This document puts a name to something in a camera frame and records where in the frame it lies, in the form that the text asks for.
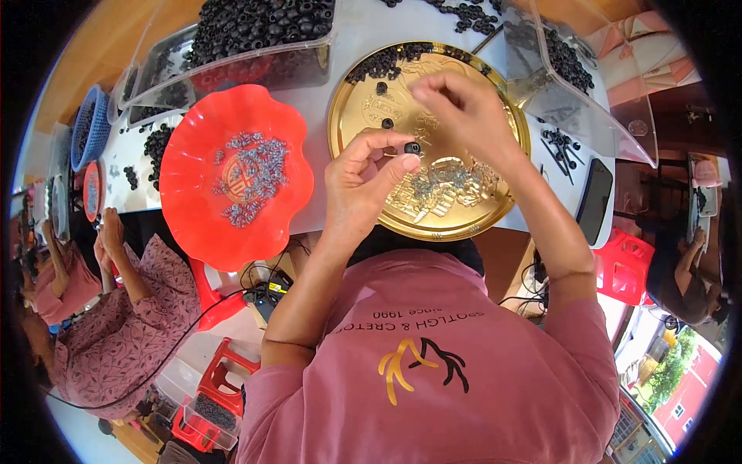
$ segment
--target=red building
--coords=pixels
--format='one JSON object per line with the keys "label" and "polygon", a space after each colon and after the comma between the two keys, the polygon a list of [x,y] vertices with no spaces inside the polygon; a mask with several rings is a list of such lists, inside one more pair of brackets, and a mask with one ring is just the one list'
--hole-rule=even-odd
{"label": "red building", "polygon": [[716,349],[701,337],[698,340],[698,356],[693,359],[688,372],[680,378],[680,384],[670,400],[652,414],[675,445],[683,441],[686,432],[693,425],[693,419],[703,405],[720,361]]}

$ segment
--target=round gold tray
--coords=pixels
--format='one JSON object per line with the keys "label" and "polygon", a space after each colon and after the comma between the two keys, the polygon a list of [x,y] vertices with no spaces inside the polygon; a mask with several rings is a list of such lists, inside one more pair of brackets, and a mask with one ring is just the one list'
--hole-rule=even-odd
{"label": "round gold tray", "polygon": [[[404,43],[408,42],[390,46],[398,47]],[[508,185],[452,140],[439,126],[438,120],[412,98],[407,86],[420,76],[444,69],[464,73],[482,82],[491,82],[505,105],[513,134],[529,157],[531,138],[522,111],[511,105],[503,94],[505,81],[500,75],[495,71],[483,75],[480,70],[489,67],[468,52],[438,42],[429,43],[433,46],[433,52],[423,53],[419,61],[397,62],[402,72],[395,80],[367,76],[365,81],[353,85],[343,79],[329,108],[327,131],[330,154],[335,159],[362,129],[381,127],[382,119],[391,118],[396,131],[417,137],[422,148],[421,173],[426,180],[430,179],[428,174],[435,176],[433,185],[437,188],[434,195],[416,196],[415,185],[420,184],[414,182],[419,181],[420,177],[415,179],[414,174],[408,174],[387,198],[387,205],[378,218],[379,223],[419,240],[461,240],[492,227],[510,211],[514,201]],[[452,50],[456,50],[457,55],[461,53],[459,56],[468,56],[469,63],[448,56]],[[376,83],[382,80],[387,83],[388,90],[379,96],[376,94]],[[484,176],[485,181],[482,181],[482,169],[489,173]],[[472,177],[470,173],[473,170],[477,170],[479,175]],[[456,172],[459,178],[466,177],[463,185],[461,181],[457,185],[446,182],[453,178],[451,173]]]}

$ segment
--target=table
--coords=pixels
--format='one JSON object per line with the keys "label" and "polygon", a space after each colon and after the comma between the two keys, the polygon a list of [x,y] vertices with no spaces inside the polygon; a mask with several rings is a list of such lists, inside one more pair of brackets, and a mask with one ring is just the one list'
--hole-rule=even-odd
{"label": "table", "polygon": [[[493,14],[491,6],[483,3],[482,7],[487,14]],[[463,50],[472,50],[485,36],[473,30],[462,34],[453,29],[456,17],[442,15],[435,8],[421,1],[406,1],[394,8],[388,8],[379,0],[352,0],[339,3],[335,12],[336,33],[331,46],[332,70],[327,84],[314,88],[298,88],[293,90],[276,91],[271,95],[274,99],[296,108],[306,120],[307,136],[303,144],[306,160],[315,173],[315,190],[309,203],[294,216],[290,226],[292,234],[322,230],[326,212],[326,190],[323,173],[330,162],[329,146],[327,143],[327,111],[332,95],[338,83],[344,78],[347,71],[362,57],[374,50],[383,48],[392,43],[404,41],[435,41],[443,42]],[[478,54],[494,70],[505,76],[507,63],[505,62],[505,38],[500,33]],[[603,81],[596,71],[585,66],[592,72],[596,84],[594,95],[602,107],[608,109],[608,97],[603,87]],[[159,126],[163,122],[175,126],[182,117],[174,116],[155,123]],[[569,179],[559,172],[554,165],[550,154],[544,149],[540,140],[540,133],[545,128],[536,118],[527,116],[531,131],[531,159],[533,164],[540,168],[544,165],[548,174],[548,182],[562,204],[572,214],[577,213],[582,192],[585,188],[587,173],[592,157],[599,157],[601,161],[614,172],[615,160],[601,157],[594,151],[583,148],[577,154],[585,162],[578,163],[577,169],[571,172],[574,186]],[[160,194],[154,190],[147,176],[151,173],[149,158],[142,155],[144,141],[148,131],[141,134],[138,129],[120,134],[124,122],[111,127],[108,144],[100,157],[101,171],[104,172],[103,182],[106,190],[103,192],[103,207],[116,207],[120,212],[134,212],[143,209],[160,208]],[[139,188],[131,191],[122,173],[124,166],[134,166],[139,176]],[[598,236],[595,248],[600,248],[608,240],[611,231],[614,192],[611,191],[606,216]],[[518,209],[514,207],[495,226],[506,229],[516,229],[527,232],[525,220]]]}

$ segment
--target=smartphone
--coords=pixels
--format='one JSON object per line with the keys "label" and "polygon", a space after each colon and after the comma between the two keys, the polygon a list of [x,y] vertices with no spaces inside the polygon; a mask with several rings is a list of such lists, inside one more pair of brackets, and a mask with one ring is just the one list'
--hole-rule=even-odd
{"label": "smartphone", "polygon": [[598,240],[611,189],[613,189],[613,174],[602,161],[593,158],[590,162],[588,182],[582,194],[582,202],[580,202],[575,217],[590,246],[595,245]]}

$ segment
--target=red plastic stool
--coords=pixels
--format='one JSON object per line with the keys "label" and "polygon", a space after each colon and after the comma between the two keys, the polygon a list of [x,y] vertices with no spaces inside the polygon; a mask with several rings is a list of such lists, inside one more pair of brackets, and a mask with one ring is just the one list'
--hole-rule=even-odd
{"label": "red plastic stool", "polygon": [[618,227],[615,237],[601,249],[593,250],[600,259],[603,285],[598,292],[631,306],[645,300],[647,272],[654,247]]}
{"label": "red plastic stool", "polygon": [[[183,399],[184,404],[190,402],[189,397]],[[175,413],[173,418],[173,428],[171,429],[173,435],[189,445],[196,448],[198,451],[206,453],[210,451],[214,446],[214,441],[219,435],[219,428],[214,427],[206,420],[192,414],[187,422],[183,420],[185,407],[181,406],[178,408],[178,412]]]}
{"label": "red plastic stool", "polygon": [[[240,388],[227,382],[226,374],[228,371],[224,363],[221,361],[222,358],[227,358],[229,361],[247,369],[251,375],[260,369],[260,363],[249,361],[230,350],[230,342],[232,342],[232,339],[224,337],[224,340],[219,344],[217,352],[214,353],[214,358],[206,368],[206,372],[203,373],[203,377],[201,377],[201,382],[199,382],[198,388],[196,389],[196,395],[203,393],[215,402],[219,403],[227,411],[233,413],[235,416],[242,417],[243,406]],[[227,387],[234,393],[225,393],[221,391],[219,389],[221,386]]]}
{"label": "red plastic stool", "polygon": [[237,314],[246,304],[242,299],[241,293],[232,295],[225,301],[217,304],[222,299],[222,295],[218,291],[211,289],[209,280],[206,278],[204,263],[193,258],[189,258],[189,260],[191,262],[191,269],[193,270],[193,277],[196,280],[198,298],[201,301],[201,313],[209,310],[198,322],[198,328],[196,329],[197,332],[205,332],[214,328],[221,321],[225,321]]}

